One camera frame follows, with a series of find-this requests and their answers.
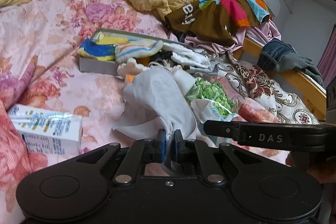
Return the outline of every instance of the wooden bed frame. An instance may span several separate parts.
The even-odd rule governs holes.
[[[260,44],[245,38],[243,47],[235,51],[233,56],[239,60],[243,52],[248,52],[253,57],[258,59],[262,48],[263,47]],[[280,76],[302,93],[302,101],[317,119],[325,119],[327,103],[327,96],[325,91],[316,86],[316,84],[307,78],[307,76],[302,72],[290,70],[280,73]]]

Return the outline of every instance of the white cloth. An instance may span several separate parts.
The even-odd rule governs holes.
[[[206,56],[183,47],[182,45],[164,42],[162,49],[166,52],[173,52],[171,59],[178,64],[203,69],[210,67],[210,60]]]
[[[137,64],[137,61],[134,58],[129,58],[126,63],[123,63],[118,66],[117,73],[123,78],[126,75],[138,75],[140,72],[150,69],[142,64]]]
[[[197,123],[171,72],[163,67],[137,75],[123,91],[125,110],[113,130],[140,140],[166,132],[165,165],[170,166],[172,134],[180,129],[183,139],[195,139]]]
[[[188,91],[193,87],[196,82],[196,79],[191,76],[189,73],[182,69],[178,69],[173,72],[173,78],[177,83],[182,95],[186,95]]]

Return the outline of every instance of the milk carton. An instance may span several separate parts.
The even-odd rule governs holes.
[[[14,105],[8,115],[29,152],[78,155],[82,116],[21,104]]]

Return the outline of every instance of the denim jacket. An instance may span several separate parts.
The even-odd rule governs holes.
[[[274,72],[296,68],[323,86],[322,76],[312,60],[298,55],[291,45],[277,38],[273,38],[263,47],[257,65],[265,71]]]

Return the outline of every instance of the pink floral bedsheet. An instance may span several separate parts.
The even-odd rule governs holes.
[[[82,115],[80,153],[133,142],[111,131],[124,110],[123,81],[81,73],[73,55],[100,26],[167,38],[151,13],[138,13],[123,0],[33,0],[0,9],[0,223],[24,219],[15,198],[23,177],[67,159],[27,153],[6,115],[13,103]]]

